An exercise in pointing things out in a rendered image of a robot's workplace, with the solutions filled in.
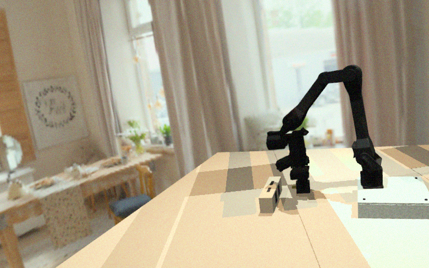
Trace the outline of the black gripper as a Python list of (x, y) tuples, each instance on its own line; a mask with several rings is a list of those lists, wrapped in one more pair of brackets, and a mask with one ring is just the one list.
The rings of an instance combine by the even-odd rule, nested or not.
[(305, 191), (309, 178), (309, 156), (306, 155), (306, 148), (300, 150), (289, 150), (294, 168), (290, 171), (290, 179), (297, 180), (301, 190)]

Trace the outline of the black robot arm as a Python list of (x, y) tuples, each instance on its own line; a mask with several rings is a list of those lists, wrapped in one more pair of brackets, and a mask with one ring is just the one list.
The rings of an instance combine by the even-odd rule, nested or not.
[[(294, 130), (303, 123), (308, 110), (327, 84), (343, 82), (350, 98), (354, 119), (356, 141), (353, 142), (351, 147), (354, 152), (353, 158), (362, 167), (360, 172), (361, 185), (364, 189), (383, 189), (382, 158), (375, 152), (373, 142), (368, 133), (361, 90), (362, 79), (361, 68), (357, 65), (349, 65), (341, 70), (322, 72), (300, 103), (283, 118), (283, 125), (280, 131), (268, 132), (267, 149), (281, 150), (288, 145), (290, 150), (305, 148), (304, 136), (309, 131), (304, 127), (301, 130)], [(292, 131), (292, 133), (288, 133), (289, 131)]]

